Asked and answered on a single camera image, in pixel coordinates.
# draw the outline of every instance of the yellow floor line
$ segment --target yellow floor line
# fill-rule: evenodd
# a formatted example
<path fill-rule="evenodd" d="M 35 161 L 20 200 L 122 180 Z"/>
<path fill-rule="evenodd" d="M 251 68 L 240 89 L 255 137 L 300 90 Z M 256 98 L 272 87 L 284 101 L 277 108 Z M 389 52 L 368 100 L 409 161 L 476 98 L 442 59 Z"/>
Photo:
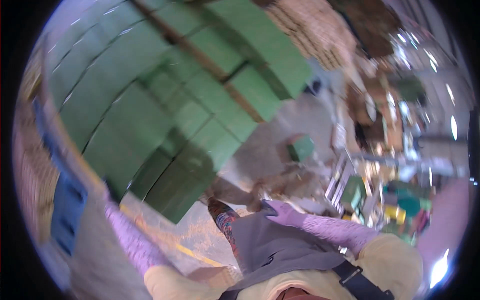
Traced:
<path fill-rule="evenodd" d="M 221 266 L 223 266 L 221 263 L 218 263 L 218 262 L 216 262 L 216 261 L 214 261 L 214 260 L 211 260 L 211 259 L 209 259 L 209 258 L 206 258 L 206 257 L 204 257 L 204 256 L 202 256 L 202 255 L 195 254 L 192 250 L 190 250 L 190 249 L 188 249 L 188 248 L 185 248 L 185 247 L 183 247 L 183 246 L 180 245 L 180 244 L 176 244 L 175 246 L 177 247 L 177 249 L 178 249 L 179 251 L 181 251 L 181 252 L 185 253 L 186 255 L 189 255 L 189 256 L 191 256 L 191 257 L 193 257 L 193 258 L 196 258 L 196 259 L 198 259 L 199 261 L 202 261 L 202 262 L 204 262 L 204 263 L 206 263 L 206 264 L 212 265 L 212 266 L 214 266 L 214 267 L 221 267 Z"/>
<path fill-rule="evenodd" d="M 134 213 L 128 209 L 125 205 L 123 204 L 120 204 L 120 210 L 126 214 L 126 215 L 129 215 L 129 216 L 134 216 Z M 182 245 L 176 243 L 175 244 L 175 247 L 177 248 L 178 251 L 182 252 L 182 253 L 185 253 L 186 255 L 188 256 L 191 256 L 199 261 L 202 261 L 206 264 L 209 264 L 211 266 L 214 266 L 214 267 L 221 267 L 223 266 L 221 263 L 219 262 L 216 262 L 214 260 L 211 260 L 209 258 L 206 258 L 204 257 L 203 255 L 200 255 L 200 254 L 196 254 L 195 252 L 193 252 L 192 250 L 186 248 L 186 247 L 183 247 Z"/>

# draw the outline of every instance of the black strap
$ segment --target black strap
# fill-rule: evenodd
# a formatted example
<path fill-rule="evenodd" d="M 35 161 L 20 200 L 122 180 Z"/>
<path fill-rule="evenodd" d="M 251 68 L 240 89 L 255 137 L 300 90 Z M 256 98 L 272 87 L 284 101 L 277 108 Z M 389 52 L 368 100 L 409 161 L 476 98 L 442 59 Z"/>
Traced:
<path fill-rule="evenodd" d="M 388 289 L 383 292 L 378 286 L 362 275 L 362 268 L 345 260 L 332 269 L 340 277 L 340 285 L 346 288 L 358 300 L 394 300 Z"/>

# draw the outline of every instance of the purple glove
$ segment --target purple glove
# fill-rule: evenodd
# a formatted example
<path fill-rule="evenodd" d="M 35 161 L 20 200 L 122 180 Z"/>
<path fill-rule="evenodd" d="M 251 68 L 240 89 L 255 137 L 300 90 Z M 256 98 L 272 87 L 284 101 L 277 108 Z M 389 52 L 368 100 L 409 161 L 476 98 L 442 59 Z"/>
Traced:
<path fill-rule="evenodd" d="M 262 200 L 263 202 L 263 209 L 262 211 L 269 211 L 269 215 L 265 217 L 270 221 L 275 223 L 285 225 L 285 226 L 293 226 L 301 228 L 303 225 L 303 221 L 307 217 L 307 214 L 301 214 L 295 209 L 293 209 L 290 204 L 279 201 L 279 200 Z M 273 208 L 276 212 L 276 216 L 272 215 L 271 208 Z"/>

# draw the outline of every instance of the yellow sleeve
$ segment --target yellow sleeve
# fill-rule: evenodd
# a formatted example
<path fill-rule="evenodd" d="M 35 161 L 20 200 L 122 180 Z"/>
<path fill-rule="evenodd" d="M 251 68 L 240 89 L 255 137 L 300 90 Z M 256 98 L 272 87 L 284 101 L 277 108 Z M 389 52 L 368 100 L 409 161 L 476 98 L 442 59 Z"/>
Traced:
<path fill-rule="evenodd" d="M 144 283 L 153 300 L 216 300 L 224 290 L 190 280 L 167 266 L 148 269 Z"/>
<path fill-rule="evenodd" d="M 411 300 L 422 281 L 420 254 L 393 234 L 381 234 L 368 242 L 355 264 L 381 290 L 389 289 L 396 300 Z"/>

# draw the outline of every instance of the yellow container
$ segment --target yellow container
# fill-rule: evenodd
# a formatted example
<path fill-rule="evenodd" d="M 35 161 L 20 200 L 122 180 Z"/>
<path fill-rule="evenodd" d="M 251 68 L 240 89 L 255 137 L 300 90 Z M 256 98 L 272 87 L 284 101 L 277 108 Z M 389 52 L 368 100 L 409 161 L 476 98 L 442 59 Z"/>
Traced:
<path fill-rule="evenodd" d="M 395 219 L 396 223 L 402 225 L 405 222 L 405 217 L 407 216 L 407 212 L 405 209 L 400 208 L 399 206 L 393 206 L 385 204 L 385 216 L 390 217 L 391 219 Z"/>

